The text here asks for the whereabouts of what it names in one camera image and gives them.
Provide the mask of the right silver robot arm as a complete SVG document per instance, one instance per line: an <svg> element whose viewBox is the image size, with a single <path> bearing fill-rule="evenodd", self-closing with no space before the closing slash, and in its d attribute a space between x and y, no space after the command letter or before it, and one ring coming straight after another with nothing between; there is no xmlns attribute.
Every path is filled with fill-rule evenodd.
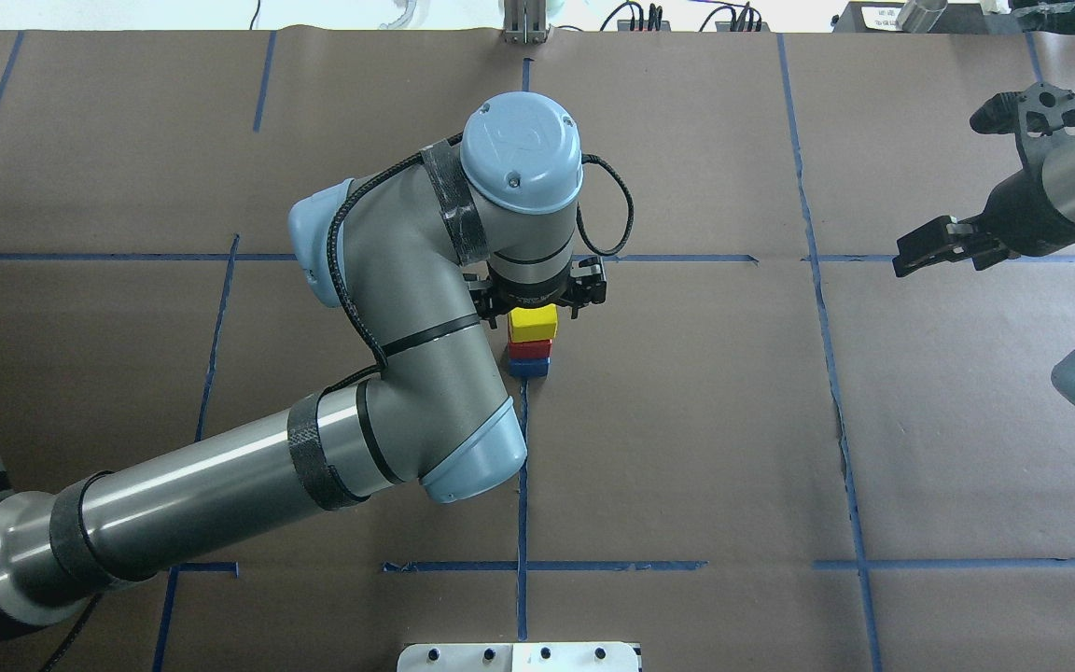
<svg viewBox="0 0 1075 672"><path fill-rule="evenodd" d="M1020 169L998 183L977 216L935 217L901 235L898 277L963 259L985 271L1075 245L1075 92L1045 82L998 92L973 112L970 127L1014 137ZM1075 408L1075 349L1054 366L1051 383Z"/></svg>

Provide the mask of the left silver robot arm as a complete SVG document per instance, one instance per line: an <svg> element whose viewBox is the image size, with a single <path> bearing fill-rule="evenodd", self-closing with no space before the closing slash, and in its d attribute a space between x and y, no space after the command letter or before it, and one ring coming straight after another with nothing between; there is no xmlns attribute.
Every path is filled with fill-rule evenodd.
<svg viewBox="0 0 1075 672"><path fill-rule="evenodd" d="M599 161L551 98L502 92L463 132L296 203L287 228L304 280L372 363L59 494L17 492L0 458L0 641L398 483L449 503L519 472L524 431L482 321L603 301L600 259L572 259L583 169Z"/></svg>

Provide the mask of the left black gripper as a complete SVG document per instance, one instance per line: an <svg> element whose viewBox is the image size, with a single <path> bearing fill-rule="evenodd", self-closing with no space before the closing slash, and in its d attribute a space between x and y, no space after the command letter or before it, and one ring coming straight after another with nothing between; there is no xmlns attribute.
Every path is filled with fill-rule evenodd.
<svg viewBox="0 0 1075 672"><path fill-rule="evenodd" d="M562 271L533 284L513 281L491 269L484 277L464 273L468 294L475 314L494 328L496 319L515 309L542 309L549 305L567 308L571 317L589 303L606 301L608 281L603 262L588 257L580 262L568 262Z"/></svg>

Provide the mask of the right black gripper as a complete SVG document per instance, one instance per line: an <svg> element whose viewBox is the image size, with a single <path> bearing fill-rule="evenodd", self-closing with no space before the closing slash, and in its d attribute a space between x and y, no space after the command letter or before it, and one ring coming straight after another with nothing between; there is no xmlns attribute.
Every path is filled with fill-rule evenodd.
<svg viewBox="0 0 1075 672"><path fill-rule="evenodd" d="M1038 180L1015 172L991 190L979 216L938 216L897 239L893 273L903 278L943 262L971 259L985 271L1016 257L1044 257L1075 244L1075 221L1059 213Z"/></svg>

